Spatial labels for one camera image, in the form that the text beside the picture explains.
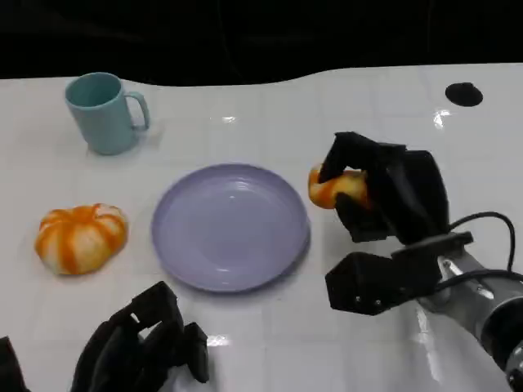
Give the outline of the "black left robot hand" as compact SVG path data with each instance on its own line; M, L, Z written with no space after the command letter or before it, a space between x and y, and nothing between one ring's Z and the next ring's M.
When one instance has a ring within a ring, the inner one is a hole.
M99 325L79 356L72 391L158 391L172 368L210 378L208 336L184 324L177 296L164 282L135 296Z

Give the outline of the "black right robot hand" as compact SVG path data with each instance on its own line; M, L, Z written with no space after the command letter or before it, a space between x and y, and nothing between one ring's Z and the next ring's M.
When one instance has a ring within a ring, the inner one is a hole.
M410 245L449 232L445 184L426 150L338 132L318 182L339 186L333 208L355 243L395 237Z

